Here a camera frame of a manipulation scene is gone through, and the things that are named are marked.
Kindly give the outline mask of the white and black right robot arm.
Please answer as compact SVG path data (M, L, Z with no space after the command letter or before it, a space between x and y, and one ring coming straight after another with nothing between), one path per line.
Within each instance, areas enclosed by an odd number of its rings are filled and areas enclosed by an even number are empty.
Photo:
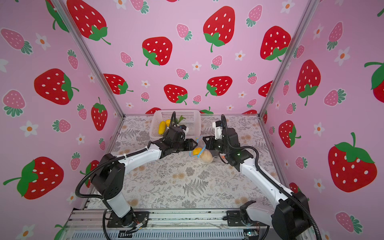
M250 179L267 197L274 208L270 223L282 240L294 240L308 229L314 230L318 240L320 229L310 213L308 198L303 193L294 193L259 165L260 154L253 146L241 146L237 132L229 128L225 115L213 123L214 136L203 140L208 150L215 150L226 164Z

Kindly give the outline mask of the beige toy bun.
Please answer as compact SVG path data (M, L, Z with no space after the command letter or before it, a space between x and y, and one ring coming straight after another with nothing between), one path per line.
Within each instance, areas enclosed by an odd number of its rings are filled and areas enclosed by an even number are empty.
M204 150L200 155L201 160L206 163L210 164L213 162L214 157L212 156L211 152L208 150Z

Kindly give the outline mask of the clear zip top bag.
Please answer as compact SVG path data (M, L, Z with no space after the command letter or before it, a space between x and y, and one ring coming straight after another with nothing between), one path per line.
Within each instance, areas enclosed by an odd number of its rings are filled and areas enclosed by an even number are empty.
M207 145L203 140L203 136L194 137L193 140L195 140L197 146L192 151L189 151L190 157L197 158L204 164L211 164L220 159L217 152L208 150Z

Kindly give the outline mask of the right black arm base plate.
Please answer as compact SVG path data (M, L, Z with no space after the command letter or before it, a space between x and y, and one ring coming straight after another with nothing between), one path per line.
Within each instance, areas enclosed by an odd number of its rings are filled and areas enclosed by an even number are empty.
M249 216L240 210L227 211L222 218L229 227L266 227L267 225L258 221L253 221Z

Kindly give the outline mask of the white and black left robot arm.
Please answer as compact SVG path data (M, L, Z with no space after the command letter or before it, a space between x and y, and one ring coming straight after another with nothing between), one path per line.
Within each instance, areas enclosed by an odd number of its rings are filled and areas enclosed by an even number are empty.
M162 138L150 141L145 148L128 155L104 155L99 165L79 182L75 189L76 196L102 200L119 225L131 226L136 222L136 216L122 193L125 175L168 155L193 151L197 142L186 138L186 130L186 127L178 125L176 113L172 112L170 126Z

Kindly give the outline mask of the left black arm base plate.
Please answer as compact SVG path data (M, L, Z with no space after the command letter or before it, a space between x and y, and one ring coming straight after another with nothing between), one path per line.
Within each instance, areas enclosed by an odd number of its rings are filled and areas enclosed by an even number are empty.
M114 212L106 217L108 221L108 228L133 228L136 225L141 224L141 228L146 228L149 220L150 212L147 211L134 211L128 213L122 219L119 218Z

